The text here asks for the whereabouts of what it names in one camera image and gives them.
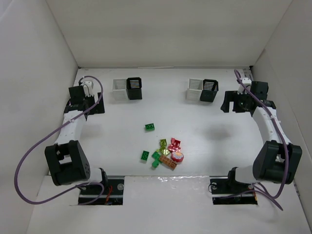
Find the dark green lego brick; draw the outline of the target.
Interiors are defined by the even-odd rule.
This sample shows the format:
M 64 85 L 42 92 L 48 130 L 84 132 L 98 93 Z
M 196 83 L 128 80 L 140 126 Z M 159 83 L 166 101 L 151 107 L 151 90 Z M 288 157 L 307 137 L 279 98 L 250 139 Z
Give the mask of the dark green lego brick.
M 145 124 L 145 131 L 154 131 L 155 125 L 153 123 Z

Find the dark green lego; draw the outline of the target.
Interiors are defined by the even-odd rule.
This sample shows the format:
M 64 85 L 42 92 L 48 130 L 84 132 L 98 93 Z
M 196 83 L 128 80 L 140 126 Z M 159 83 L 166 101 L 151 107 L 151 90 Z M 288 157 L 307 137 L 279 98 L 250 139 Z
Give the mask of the dark green lego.
M 148 156 L 149 156 L 149 152 L 148 151 L 143 151 L 140 159 L 142 161 L 147 161 Z

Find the red lego plate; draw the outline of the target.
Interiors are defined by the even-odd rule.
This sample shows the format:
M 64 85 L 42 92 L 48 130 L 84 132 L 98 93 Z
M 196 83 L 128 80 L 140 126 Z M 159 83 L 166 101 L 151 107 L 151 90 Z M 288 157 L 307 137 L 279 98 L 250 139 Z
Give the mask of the red lego plate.
M 180 141 L 175 141 L 175 142 L 171 143 L 170 145 L 168 145 L 167 149 L 170 152 L 180 152 L 181 151 Z

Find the red round flower lego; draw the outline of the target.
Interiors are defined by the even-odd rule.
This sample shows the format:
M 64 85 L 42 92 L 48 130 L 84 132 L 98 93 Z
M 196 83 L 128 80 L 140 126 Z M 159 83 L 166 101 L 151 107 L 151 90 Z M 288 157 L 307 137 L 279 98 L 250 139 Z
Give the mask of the red round flower lego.
M 182 162 L 184 160 L 184 154 L 180 152 L 172 152 L 171 159 L 175 162 Z

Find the green L-shaped lego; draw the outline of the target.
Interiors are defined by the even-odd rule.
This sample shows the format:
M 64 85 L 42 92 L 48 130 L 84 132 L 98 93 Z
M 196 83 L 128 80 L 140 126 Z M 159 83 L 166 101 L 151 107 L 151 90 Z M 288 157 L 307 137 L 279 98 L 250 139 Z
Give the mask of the green L-shaped lego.
M 156 169 L 162 162 L 159 160 L 159 157 L 155 158 L 152 163 L 152 168 Z

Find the small red sloped lego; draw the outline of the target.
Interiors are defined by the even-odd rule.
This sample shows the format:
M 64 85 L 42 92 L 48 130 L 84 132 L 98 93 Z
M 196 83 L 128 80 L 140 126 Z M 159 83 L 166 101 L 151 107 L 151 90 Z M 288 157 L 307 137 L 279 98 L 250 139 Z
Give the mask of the small red sloped lego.
M 177 140 L 177 139 L 175 139 L 175 138 L 173 138 L 173 137 L 171 138 L 171 144 L 172 144 L 172 145 L 179 146 L 180 143 L 181 143 L 180 140 Z

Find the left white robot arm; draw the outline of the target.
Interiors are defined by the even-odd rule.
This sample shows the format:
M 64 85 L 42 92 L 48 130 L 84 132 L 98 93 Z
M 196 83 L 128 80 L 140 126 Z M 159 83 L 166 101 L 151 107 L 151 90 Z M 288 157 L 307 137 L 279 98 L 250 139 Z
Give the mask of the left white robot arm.
M 93 83 L 85 81 L 69 88 L 70 99 L 64 109 L 63 127 L 52 146 L 45 148 L 45 157 L 56 186 L 84 182 L 100 182 L 108 185 L 108 178 L 102 168 L 92 168 L 79 139 L 89 115 L 103 114 L 102 98 L 95 102 Z

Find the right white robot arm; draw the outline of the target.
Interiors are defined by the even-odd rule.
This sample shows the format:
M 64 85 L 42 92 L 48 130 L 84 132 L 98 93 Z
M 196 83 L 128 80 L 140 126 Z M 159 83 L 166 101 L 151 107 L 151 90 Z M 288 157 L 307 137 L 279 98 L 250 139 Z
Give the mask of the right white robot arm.
M 294 145 L 285 135 L 277 118 L 276 105 L 267 99 L 268 84 L 239 78 L 237 91 L 226 91 L 221 110 L 249 112 L 256 122 L 263 141 L 263 147 L 255 158 L 253 165 L 234 167 L 229 171 L 230 181 L 241 184 L 255 182 L 272 182 L 291 184 L 298 168 L 302 149 Z

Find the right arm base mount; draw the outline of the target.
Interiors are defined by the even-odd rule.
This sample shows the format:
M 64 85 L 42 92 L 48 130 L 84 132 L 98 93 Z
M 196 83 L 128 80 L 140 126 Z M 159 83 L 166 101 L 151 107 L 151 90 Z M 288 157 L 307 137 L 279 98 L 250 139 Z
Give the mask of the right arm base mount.
M 214 205 L 257 205 L 255 193 L 248 192 L 249 185 L 238 182 L 230 182 L 226 176 L 210 177 L 208 191 L 212 194 Z

